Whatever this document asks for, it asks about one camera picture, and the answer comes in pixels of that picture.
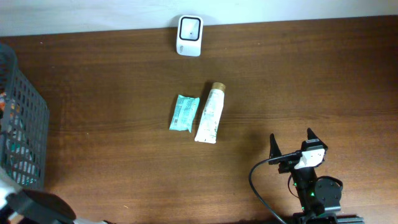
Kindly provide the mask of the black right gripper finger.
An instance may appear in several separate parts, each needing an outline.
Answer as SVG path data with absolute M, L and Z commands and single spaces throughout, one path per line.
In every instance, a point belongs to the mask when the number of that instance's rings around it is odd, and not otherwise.
M 307 128 L 307 140 L 306 142 L 319 142 L 319 138 L 316 134 L 312 131 L 311 128 Z
M 278 147 L 277 141 L 274 134 L 270 135 L 270 153 L 269 153 L 269 165 L 278 164 L 278 159 L 282 156 L 282 153 Z

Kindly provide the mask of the white tube with gold cap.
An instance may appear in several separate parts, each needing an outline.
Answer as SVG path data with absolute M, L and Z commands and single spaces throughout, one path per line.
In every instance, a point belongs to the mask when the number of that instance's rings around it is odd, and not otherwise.
M 225 89 L 226 86 L 223 83 L 214 82 L 212 84 L 195 136 L 196 142 L 216 143 L 218 126 L 224 106 Z

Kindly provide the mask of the teal wet wipes pack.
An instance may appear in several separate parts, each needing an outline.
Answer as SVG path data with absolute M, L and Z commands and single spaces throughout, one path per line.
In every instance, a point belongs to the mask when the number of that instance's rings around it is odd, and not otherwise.
M 169 129 L 191 132 L 199 103 L 199 98 L 178 95 Z

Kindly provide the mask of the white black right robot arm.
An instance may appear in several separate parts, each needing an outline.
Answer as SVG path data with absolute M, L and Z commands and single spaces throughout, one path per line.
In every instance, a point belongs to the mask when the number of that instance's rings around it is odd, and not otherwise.
M 298 151 L 283 155 L 273 134 L 270 147 L 269 164 L 277 164 L 281 174 L 290 174 L 302 206 L 301 213 L 293 214 L 293 223 L 364 223 L 362 217 L 337 215 L 341 211 L 343 183 L 334 177 L 316 175 L 315 168 L 325 161 L 328 146 L 310 128 Z

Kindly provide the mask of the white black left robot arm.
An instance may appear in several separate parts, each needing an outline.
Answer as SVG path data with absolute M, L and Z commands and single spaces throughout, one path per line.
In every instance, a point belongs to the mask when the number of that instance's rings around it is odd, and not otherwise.
M 25 189 L 1 169 L 1 223 L 10 223 L 18 215 L 20 223 L 106 224 L 78 218 L 60 197 L 47 192 Z

